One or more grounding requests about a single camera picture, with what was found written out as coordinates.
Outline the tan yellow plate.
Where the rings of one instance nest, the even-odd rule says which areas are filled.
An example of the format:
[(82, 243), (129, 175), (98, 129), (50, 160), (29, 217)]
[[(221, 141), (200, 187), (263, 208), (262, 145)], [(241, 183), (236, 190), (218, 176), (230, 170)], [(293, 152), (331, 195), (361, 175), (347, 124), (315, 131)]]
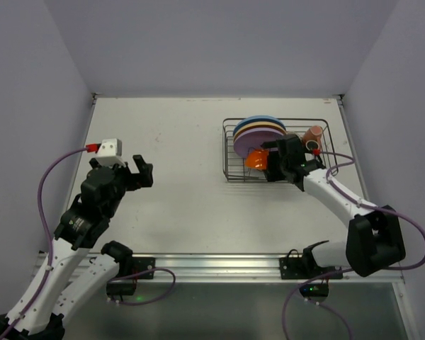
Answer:
[(240, 135), (242, 135), (243, 133), (249, 130), (258, 130), (261, 128), (277, 131), (281, 135), (285, 135), (287, 132), (284, 127), (280, 126), (277, 123), (272, 123), (268, 121), (256, 121), (254, 123), (248, 123), (240, 127), (236, 132), (234, 132), (233, 138), (237, 139)]

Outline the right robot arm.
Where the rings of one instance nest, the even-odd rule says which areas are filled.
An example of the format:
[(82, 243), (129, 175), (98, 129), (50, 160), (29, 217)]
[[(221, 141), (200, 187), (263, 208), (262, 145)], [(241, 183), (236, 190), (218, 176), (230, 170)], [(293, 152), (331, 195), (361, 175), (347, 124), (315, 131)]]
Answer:
[(386, 205), (380, 208), (356, 195), (332, 176), (320, 157), (320, 150), (309, 153), (297, 135), (263, 142), (268, 151), (263, 173), (268, 182), (287, 181), (316, 198), (343, 223), (347, 230), (343, 242), (320, 241), (305, 247), (286, 266), (308, 278), (336, 267), (351, 268), (362, 277), (403, 260), (406, 256), (400, 221)]

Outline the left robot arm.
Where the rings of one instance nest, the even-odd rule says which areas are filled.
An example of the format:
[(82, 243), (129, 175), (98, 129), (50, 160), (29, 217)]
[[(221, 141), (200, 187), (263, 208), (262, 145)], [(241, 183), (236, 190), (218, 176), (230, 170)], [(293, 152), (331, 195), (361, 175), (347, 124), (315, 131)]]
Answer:
[(132, 250), (111, 241), (91, 265), (72, 280), (128, 191), (152, 187), (153, 166), (133, 156), (137, 173), (117, 159), (105, 165), (99, 158), (81, 184), (71, 207), (61, 216), (49, 252), (27, 291), (6, 314), (0, 314), (0, 339), (61, 339), (65, 326), (92, 295), (113, 278), (137, 272)]

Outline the blue plate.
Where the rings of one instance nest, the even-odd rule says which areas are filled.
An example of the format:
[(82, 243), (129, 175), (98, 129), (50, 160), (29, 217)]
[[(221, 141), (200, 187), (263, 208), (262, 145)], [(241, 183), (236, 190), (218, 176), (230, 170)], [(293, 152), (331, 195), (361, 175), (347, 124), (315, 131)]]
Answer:
[(269, 116), (269, 115), (253, 115), (251, 117), (248, 117), (248, 118), (245, 118), (245, 119), (241, 120), (235, 126), (235, 128), (233, 130), (233, 133), (236, 133), (240, 128), (242, 128), (246, 124), (257, 123), (257, 122), (275, 123), (275, 124), (281, 126), (285, 130), (285, 125), (283, 124), (283, 122), (281, 120), (273, 117), (273, 116)]

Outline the purple plate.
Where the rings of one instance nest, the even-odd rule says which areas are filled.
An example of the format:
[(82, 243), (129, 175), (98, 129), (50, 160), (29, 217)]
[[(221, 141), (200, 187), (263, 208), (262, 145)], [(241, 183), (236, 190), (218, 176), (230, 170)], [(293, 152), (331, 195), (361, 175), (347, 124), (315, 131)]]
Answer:
[(269, 127), (250, 129), (234, 139), (233, 150), (235, 154), (245, 159), (249, 152), (260, 149), (264, 142), (272, 142), (284, 135), (286, 135), (285, 131), (279, 131)]

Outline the orange bowl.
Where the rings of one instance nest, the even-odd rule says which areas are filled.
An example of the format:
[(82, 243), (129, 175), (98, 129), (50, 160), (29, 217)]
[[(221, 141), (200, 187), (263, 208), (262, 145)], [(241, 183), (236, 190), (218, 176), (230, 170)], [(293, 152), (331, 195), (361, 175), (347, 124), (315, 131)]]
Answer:
[(267, 170), (269, 151), (267, 149), (255, 149), (245, 159), (244, 165), (250, 169), (259, 171)]

